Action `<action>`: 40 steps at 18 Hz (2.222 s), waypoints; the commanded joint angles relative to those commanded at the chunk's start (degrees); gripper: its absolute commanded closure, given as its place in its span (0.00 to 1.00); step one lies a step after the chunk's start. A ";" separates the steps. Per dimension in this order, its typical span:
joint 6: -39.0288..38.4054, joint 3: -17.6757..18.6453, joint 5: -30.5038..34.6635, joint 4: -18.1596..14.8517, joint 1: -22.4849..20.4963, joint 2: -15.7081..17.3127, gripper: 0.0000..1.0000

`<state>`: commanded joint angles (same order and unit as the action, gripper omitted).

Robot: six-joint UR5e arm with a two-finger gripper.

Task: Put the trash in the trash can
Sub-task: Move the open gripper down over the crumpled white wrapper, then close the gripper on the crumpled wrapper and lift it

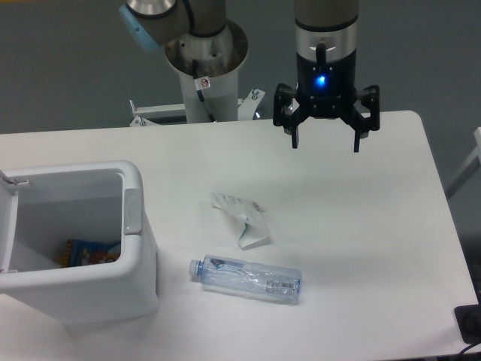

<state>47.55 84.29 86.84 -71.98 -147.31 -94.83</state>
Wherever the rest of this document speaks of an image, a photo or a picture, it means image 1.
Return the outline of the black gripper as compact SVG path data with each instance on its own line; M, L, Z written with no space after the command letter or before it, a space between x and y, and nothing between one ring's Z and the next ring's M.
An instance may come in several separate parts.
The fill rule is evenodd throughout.
M314 61L297 55L298 88L279 83L274 93L273 124L283 127L298 148L298 127L308 117L341 118L354 130L353 151L358 153L361 140L380 129L380 87L376 84L355 88L356 52L319 67ZM290 107L296 99L299 106Z

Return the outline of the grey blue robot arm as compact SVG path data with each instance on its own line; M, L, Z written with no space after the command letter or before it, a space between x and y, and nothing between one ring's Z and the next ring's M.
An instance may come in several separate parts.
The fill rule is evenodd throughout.
M297 145L306 119L341 119L360 142L380 128L380 89L355 88L358 2L296 1L294 11L297 84L278 84L273 124ZM248 42L224 1L126 1L119 12L141 47L164 47L184 82L189 122L237 118L238 87L229 77L243 65Z

